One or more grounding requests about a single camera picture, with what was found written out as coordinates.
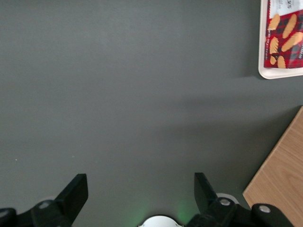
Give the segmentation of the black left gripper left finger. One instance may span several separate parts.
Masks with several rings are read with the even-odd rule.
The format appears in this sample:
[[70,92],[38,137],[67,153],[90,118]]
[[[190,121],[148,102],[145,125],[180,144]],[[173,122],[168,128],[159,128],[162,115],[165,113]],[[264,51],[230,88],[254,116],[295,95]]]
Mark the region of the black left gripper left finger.
[[88,199],[86,174],[77,174],[54,200],[44,200],[30,211],[35,227],[71,227]]

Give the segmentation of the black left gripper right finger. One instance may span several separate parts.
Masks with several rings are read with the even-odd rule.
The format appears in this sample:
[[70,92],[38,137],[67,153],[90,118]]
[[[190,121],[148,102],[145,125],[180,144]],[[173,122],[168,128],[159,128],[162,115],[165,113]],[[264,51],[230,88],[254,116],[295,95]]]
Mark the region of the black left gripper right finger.
[[199,213],[187,227],[250,227],[250,211],[231,195],[217,194],[204,173],[194,174],[194,196]]

